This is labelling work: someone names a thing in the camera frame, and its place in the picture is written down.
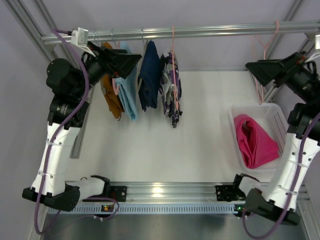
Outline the pink wire hanger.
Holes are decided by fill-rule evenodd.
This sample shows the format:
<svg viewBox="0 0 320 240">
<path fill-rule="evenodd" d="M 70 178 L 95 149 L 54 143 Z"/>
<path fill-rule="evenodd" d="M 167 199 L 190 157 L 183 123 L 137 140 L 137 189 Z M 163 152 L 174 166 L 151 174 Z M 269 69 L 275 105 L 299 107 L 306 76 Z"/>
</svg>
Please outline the pink wire hanger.
<svg viewBox="0 0 320 240">
<path fill-rule="evenodd" d="M 174 103 L 176 107 L 177 114 L 179 115 L 179 101 L 178 101 L 178 89 L 176 80 L 176 66 L 175 66 L 175 27 L 172 26 L 172 43 L 171 43 L 171 59 L 172 59 L 172 72 L 173 72 L 173 84 L 174 84 Z"/>
<path fill-rule="evenodd" d="M 262 40 L 255 35 L 254 38 L 258 40 L 258 42 L 260 43 L 260 45 L 263 47 L 263 59 L 260 60 L 260 63 L 266 63 L 267 59 L 266 59 L 266 55 L 267 55 L 267 50 L 269 48 L 269 46 L 271 45 L 271 43 L 274 41 L 275 37 L 277 36 L 278 32 L 279 32 L 279 21 L 276 20 L 275 22 L 275 31 L 272 35 L 272 37 L 268 40 L 267 43 L 263 43 Z M 256 59 L 256 55 L 255 55 L 255 41 L 252 40 L 251 41 L 251 55 L 253 60 Z M 255 85 L 255 90 L 256 90 L 256 96 L 257 96 L 257 102 L 259 105 L 262 105 L 265 102 L 265 90 L 264 90 L 264 86 L 262 83 L 260 83 L 257 78 L 255 76 L 253 76 L 253 83 Z"/>
</svg>

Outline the purple camouflage trousers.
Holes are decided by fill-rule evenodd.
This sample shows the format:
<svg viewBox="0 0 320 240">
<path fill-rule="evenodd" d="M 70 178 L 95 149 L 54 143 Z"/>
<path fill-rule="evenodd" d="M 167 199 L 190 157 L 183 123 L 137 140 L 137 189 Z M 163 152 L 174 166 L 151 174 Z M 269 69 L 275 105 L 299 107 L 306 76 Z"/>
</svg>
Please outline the purple camouflage trousers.
<svg viewBox="0 0 320 240">
<path fill-rule="evenodd" d="M 172 53 L 171 50 L 167 49 L 160 57 L 160 63 L 162 67 L 162 75 L 160 78 L 159 93 L 161 95 L 163 114 L 166 118 L 171 119 L 171 125 L 173 128 L 177 127 L 180 117 L 183 114 L 181 110 L 181 97 L 182 97 L 182 84 L 179 73 L 179 65 L 174 54 L 175 63 L 175 75 L 176 75 L 176 86 L 178 92 L 178 103 L 179 103 L 179 114 L 176 110 L 175 98 L 174 98 L 174 77 L 173 77 L 173 65 L 172 65 Z"/>
</svg>

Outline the pink trousers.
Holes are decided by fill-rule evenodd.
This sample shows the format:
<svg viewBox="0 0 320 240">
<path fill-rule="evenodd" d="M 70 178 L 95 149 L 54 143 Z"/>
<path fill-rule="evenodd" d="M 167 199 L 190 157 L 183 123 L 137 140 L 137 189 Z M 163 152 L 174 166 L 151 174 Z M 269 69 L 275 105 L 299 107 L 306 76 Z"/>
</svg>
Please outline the pink trousers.
<svg viewBox="0 0 320 240">
<path fill-rule="evenodd" d="M 245 167 L 256 169 L 280 157 L 278 144 L 253 118 L 240 114 L 233 122 Z"/>
</svg>

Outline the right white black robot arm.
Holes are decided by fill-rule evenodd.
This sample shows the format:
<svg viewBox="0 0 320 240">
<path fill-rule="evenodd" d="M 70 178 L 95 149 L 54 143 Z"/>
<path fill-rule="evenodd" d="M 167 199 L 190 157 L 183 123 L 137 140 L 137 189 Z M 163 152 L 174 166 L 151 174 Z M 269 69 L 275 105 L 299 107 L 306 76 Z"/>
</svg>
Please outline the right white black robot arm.
<svg viewBox="0 0 320 240">
<path fill-rule="evenodd" d="M 239 214 L 253 213 L 278 224 L 296 226 L 300 222 L 296 213 L 298 193 L 320 151 L 320 73 L 304 52 L 245 66 L 263 86 L 270 82 L 277 87 L 285 85 L 303 102 L 289 114 L 284 151 L 270 183 L 263 187 L 253 176 L 236 174 L 232 184 L 215 187 L 216 198 L 220 202 L 244 201 Z"/>
</svg>

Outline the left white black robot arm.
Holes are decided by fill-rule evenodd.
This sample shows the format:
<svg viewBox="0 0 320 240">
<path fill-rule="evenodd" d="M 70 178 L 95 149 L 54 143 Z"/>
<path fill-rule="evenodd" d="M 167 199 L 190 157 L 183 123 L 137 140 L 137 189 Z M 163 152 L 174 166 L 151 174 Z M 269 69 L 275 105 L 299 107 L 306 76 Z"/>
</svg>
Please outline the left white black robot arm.
<svg viewBox="0 0 320 240">
<path fill-rule="evenodd" d="M 88 92 L 106 75 L 126 79 L 141 59 L 129 50 L 108 49 L 88 43 L 77 69 L 64 58 L 47 67 L 46 85 L 54 93 L 47 117 L 46 144 L 35 180 L 22 192 L 24 199 L 58 211 L 70 212 L 79 201 L 107 197 L 110 180 L 92 175 L 86 180 L 66 181 L 67 161 L 83 126 L 89 107 Z"/>
</svg>

